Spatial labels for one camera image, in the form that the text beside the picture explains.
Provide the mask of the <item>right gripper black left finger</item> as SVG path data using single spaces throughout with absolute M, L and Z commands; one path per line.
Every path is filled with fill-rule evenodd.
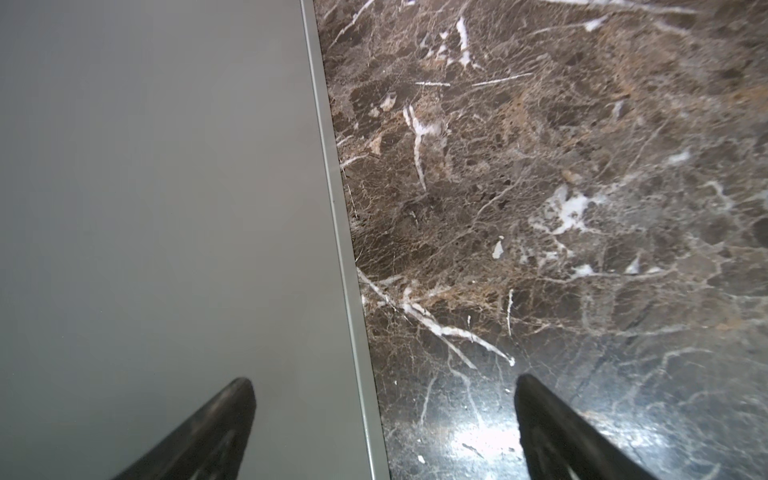
M 252 382 L 236 378 L 117 478 L 235 480 L 256 409 Z

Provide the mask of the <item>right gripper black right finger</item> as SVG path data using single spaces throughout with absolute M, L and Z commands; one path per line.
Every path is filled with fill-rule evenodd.
M 531 374 L 516 381 L 520 443 L 532 479 L 651 479 L 648 471 Z

